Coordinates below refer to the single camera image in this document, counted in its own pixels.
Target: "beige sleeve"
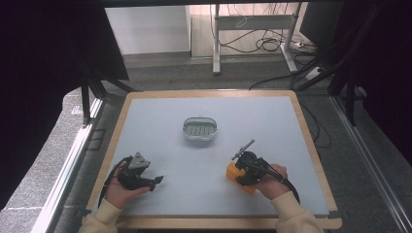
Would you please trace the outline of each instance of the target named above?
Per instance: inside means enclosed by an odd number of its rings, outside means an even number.
[[[83,219],[79,233],[117,233],[116,221],[120,213],[120,209],[103,199],[96,213],[89,214]]]
[[[322,233],[314,215],[302,208],[293,196],[287,192],[271,201],[279,214],[276,224],[278,233]]]

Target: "yellow-orange device part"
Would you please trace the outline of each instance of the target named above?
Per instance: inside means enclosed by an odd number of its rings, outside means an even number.
[[[253,195],[256,191],[254,187],[250,186],[242,186],[240,185],[235,178],[244,176],[246,174],[245,170],[239,170],[235,165],[234,162],[230,162],[229,165],[226,167],[226,176],[233,182],[236,183],[240,188],[242,188],[244,191],[249,193],[250,195]]]

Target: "white wall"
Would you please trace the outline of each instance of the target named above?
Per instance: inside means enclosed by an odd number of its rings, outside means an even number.
[[[121,54],[189,51],[186,6],[108,8]]]

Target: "wooden floor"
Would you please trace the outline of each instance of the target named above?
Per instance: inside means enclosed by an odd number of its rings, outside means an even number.
[[[302,4],[299,12],[299,19],[293,32],[292,40],[294,42],[310,43],[307,38],[299,33],[301,21],[306,10],[306,3]],[[224,4],[220,5],[220,16],[243,16],[244,19],[239,21],[239,27],[248,23],[248,19],[260,15],[291,15],[295,9],[296,3],[285,4]],[[190,6],[191,18],[191,56],[208,57],[213,55],[214,37],[214,15],[215,5],[195,5]],[[281,37],[287,36],[289,30],[259,30],[251,32],[250,30],[221,31],[220,42],[227,44],[232,48],[221,46],[221,55],[240,55],[240,54],[269,54],[281,53],[279,41]],[[267,50],[257,50],[261,45],[261,39],[271,41],[265,43]]]

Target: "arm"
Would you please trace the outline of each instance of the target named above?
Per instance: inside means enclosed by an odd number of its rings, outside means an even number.
[[[287,178],[287,170],[277,164],[271,165],[283,177]],[[275,178],[266,175],[256,188],[271,201],[279,214],[276,223],[278,233],[321,233],[324,230],[318,225],[313,214],[297,203],[292,192]]]
[[[82,222],[79,233],[112,233],[118,232],[116,221],[121,210],[137,195],[144,194],[150,190],[149,187],[141,187],[136,190],[125,189],[118,181],[117,176],[125,162],[115,172],[110,181],[106,196],[102,200],[99,209],[94,214],[87,215]]]

